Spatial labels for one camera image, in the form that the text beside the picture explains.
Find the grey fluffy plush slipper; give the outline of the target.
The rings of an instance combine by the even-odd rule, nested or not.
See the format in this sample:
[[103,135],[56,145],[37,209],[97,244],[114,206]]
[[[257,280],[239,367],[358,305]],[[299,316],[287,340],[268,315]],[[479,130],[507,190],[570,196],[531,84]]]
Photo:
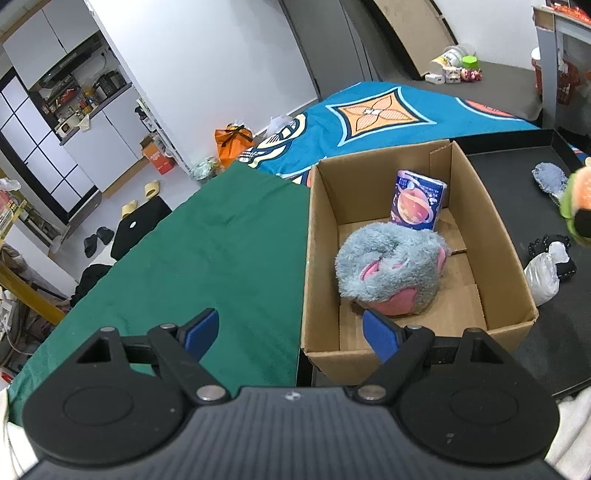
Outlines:
[[434,231],[370,223],[350,234],[335,256],[339,293],[387,316],[420,314],[435,299],[450,254]]

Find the blue planet tissue pack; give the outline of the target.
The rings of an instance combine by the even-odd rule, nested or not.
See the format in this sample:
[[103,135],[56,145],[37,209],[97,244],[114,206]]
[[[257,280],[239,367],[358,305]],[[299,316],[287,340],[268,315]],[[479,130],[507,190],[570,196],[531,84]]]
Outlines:
[[413,230],[435,230],[448,185],[410,170],[399,170],[390,221]]

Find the white plastic bag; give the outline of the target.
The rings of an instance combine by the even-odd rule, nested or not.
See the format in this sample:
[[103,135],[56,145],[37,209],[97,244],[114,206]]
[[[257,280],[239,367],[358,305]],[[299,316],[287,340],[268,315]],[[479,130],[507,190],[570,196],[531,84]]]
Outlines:
[[534,257],[526,266],[524,273],[536,306],[549,302],[558,294],[561,281],[549,253]]

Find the plush hamburger toy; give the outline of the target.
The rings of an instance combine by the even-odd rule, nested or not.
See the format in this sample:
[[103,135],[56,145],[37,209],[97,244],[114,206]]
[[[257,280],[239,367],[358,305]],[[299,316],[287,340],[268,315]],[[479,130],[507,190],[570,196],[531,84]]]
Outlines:
[[560,201],[560,214],[573,238],[583,246],[591,243],[591,167],[590,158],[572,173]]

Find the brown cardboard box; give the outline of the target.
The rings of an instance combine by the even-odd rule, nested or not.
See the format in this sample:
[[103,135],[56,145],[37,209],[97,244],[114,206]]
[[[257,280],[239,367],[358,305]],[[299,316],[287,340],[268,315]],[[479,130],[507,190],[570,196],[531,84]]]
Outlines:
[[[392,221],[403,171],[445,183],[433,228]],[[362,325],[369,307],[440,336],[478,327],[510,351],[537,320],[513,242],[457,143],[370,150],[311,169],[301,347],[335,383],[359,383],[380,364]]]

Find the green cloth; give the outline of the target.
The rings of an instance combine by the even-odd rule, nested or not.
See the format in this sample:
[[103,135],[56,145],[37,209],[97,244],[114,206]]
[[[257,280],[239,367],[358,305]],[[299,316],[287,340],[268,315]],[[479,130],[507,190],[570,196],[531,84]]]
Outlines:
[[10,420],[98,329],[142,335],[205,308],[219,333],[204,367],[228,390],[297,382],[308,239],[307,186],[242,164],[163,219],[64,317],[9,386]]

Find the black clothing on floor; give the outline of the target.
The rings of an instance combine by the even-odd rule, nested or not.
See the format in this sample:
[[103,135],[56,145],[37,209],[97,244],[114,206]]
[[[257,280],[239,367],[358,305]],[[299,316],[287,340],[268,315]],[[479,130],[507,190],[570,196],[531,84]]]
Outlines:
[[121,260],[171,212],[166,202],[159,196],[155,196],[122,219],[117,226],[114,238],[105,245],[107,262],[94,262],[86,267],[74,294],[64,301],[61,307],[65,311],[73,308],[109,272],[116,261]]

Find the black slippers pair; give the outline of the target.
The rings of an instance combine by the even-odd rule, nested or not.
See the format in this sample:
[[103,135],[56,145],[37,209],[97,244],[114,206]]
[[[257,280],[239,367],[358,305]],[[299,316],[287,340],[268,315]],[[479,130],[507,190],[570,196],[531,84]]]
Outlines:
[[114,238],[115,232],[107,227],[99,227],[95,233],[86,237],[83,241],[84,254],[87,258],[91,258],[98,247],[98,242],[103,245],[108,245]]

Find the black lace fabric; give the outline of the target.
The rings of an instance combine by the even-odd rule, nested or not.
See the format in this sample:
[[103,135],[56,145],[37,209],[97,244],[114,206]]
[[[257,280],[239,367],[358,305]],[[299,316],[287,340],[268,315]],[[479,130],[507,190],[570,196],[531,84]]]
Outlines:
[[572,242],[568,236],[560,234],[544,235],[529,244],[529,259],[532,260],[542,253],[549,253],[556,265],[559,280],[561,282],[568,281],[577,272],[576,264],[569,255],[571,246]]

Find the white fabric bundle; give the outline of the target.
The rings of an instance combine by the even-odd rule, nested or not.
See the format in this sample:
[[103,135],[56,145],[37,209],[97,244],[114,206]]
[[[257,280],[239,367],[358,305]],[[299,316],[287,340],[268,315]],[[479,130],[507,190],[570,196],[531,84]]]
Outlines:
[[545,461],[563,477],[591,476],[591,387],[558,403],[559,428]]

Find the orange cardboard box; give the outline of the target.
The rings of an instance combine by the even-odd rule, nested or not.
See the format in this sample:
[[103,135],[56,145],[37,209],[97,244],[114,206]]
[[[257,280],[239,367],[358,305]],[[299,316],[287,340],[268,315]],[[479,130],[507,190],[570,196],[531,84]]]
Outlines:
[[168,154],[165,144],[158,135],[147,135],[140,141],[140,146],[143,156],[160,175],[174,168],[174,157]]

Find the black plastic tray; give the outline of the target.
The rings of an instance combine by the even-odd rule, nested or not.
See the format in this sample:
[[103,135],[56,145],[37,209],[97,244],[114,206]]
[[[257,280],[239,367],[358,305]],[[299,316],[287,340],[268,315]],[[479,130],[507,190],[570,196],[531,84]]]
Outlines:
[[379,364],[363,337],[361,307],[339,295],[335,256],[350,234],[387,221],[401,169],[444,181],[437,222],[451,255],[423,314],[403,318],[441,336],[486,330],[551,393],[590,381],[590,251],[572,244],[576,266],[547,303],[531,297],[525,267],[545,243],[567,234],[558,206],[532,172],[551,162],[581,165],[550,130],[436,140],[327,158],[311,169],[301,347],[332,381],[356,384]]

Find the small grey plush piece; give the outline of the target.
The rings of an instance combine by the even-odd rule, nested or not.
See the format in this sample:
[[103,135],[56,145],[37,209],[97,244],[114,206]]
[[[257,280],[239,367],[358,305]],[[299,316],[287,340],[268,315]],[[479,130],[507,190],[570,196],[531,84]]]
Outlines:
[[539,188],[559,205],[568,182],[564,171],[553,163],[541,162],[534,167],[532,175]]

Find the blue patterned blanket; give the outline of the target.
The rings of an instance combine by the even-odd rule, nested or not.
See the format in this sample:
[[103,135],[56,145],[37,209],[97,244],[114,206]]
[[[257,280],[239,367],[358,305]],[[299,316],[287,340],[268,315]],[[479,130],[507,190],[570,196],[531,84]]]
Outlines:
[[473,100],[401,84],[361,82],[294,116],[243,151],[238,161],[304,184],[311,166],[329,157],[535,128]]

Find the leaning framed board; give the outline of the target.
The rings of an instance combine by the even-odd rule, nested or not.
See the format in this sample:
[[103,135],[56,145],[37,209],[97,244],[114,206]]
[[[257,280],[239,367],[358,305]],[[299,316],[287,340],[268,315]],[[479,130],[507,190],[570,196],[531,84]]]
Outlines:
[[420,80],[430,63],[457,39],[432,0],[376,0],[363,5],[384,34],[407,74]]

